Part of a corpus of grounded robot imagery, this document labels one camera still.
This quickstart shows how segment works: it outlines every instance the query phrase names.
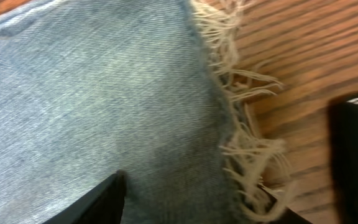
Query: brown wood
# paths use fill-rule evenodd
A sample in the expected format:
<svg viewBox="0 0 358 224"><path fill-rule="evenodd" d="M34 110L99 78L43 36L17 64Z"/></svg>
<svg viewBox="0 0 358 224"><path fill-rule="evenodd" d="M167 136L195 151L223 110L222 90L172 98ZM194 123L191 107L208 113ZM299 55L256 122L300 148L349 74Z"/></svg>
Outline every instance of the brown wood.
<svg viewBox="0 0 358 224"><path fill-rule="evenodd" d="M0 13L26 1L0 0ZM358 0L257 0L244 16L238 46L239 67L269 59L259 72L286 85L253 105L262 132L287 140L298 181L290 207L313 223L338 223L326 108L358 91Z"/></svg>

